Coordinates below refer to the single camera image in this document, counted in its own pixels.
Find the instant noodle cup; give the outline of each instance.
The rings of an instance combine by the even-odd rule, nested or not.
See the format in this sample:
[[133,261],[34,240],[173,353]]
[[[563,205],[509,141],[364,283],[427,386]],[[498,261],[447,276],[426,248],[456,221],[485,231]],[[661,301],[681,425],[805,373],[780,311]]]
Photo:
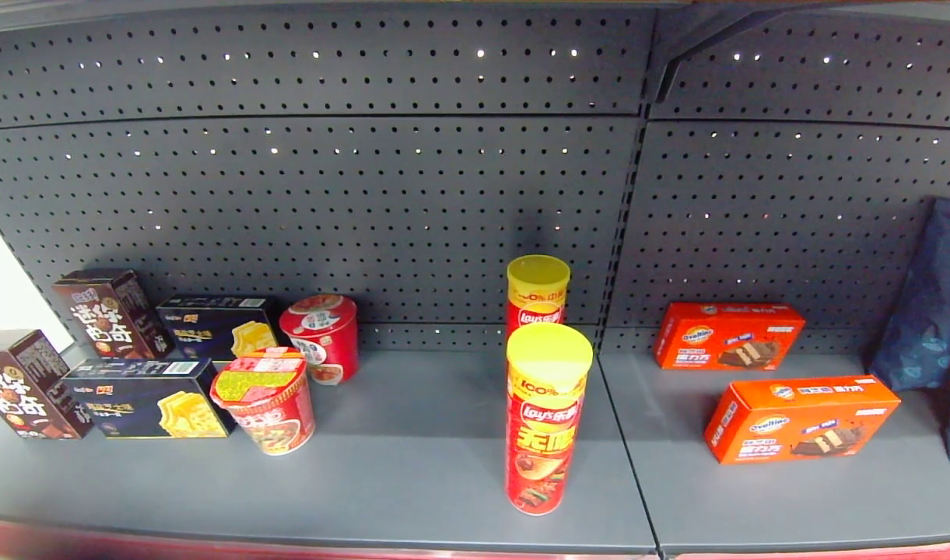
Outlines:
[[287,308],[282,331],[305,355],[308,375],[338,385],[357,373],[357,305],[348,297],[319,294]]
[[506,337],[530,323],[564,323],[571,268],[549,255],[525,255],[506,267]]
[[522,513],[561,503],[592,367],[592,344],[572,327],[532,323],[507,343],[506,494]]
[[234,359],[212,381],[211,396],[268,455],[291,453],[315,432],[305,358],[297,348],[264,348]]

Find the red noodle cup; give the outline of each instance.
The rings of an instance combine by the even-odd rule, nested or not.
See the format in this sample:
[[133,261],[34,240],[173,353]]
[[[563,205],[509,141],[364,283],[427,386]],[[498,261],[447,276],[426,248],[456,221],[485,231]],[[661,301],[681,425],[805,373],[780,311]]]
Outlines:
[[339,385],[357,373],[357,305],[348,297],[319,294],[287,308],[282,331],[305,355],[321,385]]
[[305,358],[297,348],[264,348],[234,359],[212,381],[211,396],[268,455],[291,453],[315,432]]

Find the ovaltine box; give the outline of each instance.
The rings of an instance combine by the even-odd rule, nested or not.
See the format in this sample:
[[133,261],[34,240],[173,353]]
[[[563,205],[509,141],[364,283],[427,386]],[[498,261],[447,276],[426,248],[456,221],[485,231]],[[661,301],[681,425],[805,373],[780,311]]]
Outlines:
[[854,455],[897,404],[873,376],[736,380],[703,436],[722,464]]
[[108,437],[226,437],[236,425],[209,400],[208,359],[84,359],[63,383]]
[[63,358],[42,331],[0,331],[0,415],[30,439],[81,439],[91,418],[59,379]]
[[122,268],[78,270],[52,285],[101,358],[162,358],[170,335],[139,287]]
[[260,348],[278,346],[273,298],[175,295],[157,313],[188,358],[233,361]]
[[674,302],[655,359],[664,369],[775,369],[803,325],[788,305]]

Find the noodle cup lid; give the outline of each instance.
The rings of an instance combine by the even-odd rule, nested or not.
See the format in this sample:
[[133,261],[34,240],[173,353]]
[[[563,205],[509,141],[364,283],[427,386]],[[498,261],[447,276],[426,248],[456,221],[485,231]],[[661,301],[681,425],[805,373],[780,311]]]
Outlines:
[[356,317],[357,305],[352,299],[339,294],[319,294],[287,308],[279,323],[285,334],[305,338],[338,331]]
[[567,325],[530,323],[510,335],[506,358],[528,378],[572,390],[592,367],[592,344]]
[[212,381],[212,400],[223,408],[252,408],[286,395],[305,377],[298,348],[263,348],[236,358]]

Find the gray shelf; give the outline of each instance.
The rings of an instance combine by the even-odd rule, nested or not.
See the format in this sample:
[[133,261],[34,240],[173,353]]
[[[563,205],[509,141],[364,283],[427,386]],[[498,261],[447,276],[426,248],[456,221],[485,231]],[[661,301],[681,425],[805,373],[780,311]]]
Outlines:
[[[855,457],[722,467],[703,428],[734,372],[662,371],[648,355],[600,358],[666,554],[872,548],[950,541],[950,462],[925,394]],[[855,375],[850,355],[791,355],[758,376]]]
[[598,366],[564,503],[543,517],[503,492],[505,379],[497,352],[365,353],[348,385],[311,387],[318,428],[285,457],[242,432],[24,442],[0,419],[0,519],[313,546],[653,551]]

